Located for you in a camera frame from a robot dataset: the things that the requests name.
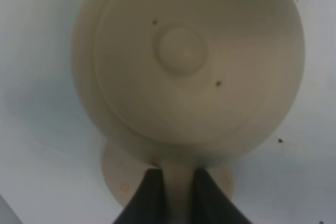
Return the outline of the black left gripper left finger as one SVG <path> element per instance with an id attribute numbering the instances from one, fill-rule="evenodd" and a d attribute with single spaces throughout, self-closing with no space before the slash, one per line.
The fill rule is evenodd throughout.
<path id="1" fill-rule="evenodd" d="M 160 224 L 170 222 L 163 171 L 151 168 L 114 224 Z"/>

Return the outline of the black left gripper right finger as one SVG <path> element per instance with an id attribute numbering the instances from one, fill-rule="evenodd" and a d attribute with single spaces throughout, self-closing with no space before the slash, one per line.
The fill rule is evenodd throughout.
<path id="1" fill-rule="evenodd" d="M 203 168 L 192 173 L 188 196 L 188 223 L 249 224 L 251 221 L 221 191 Z"/>

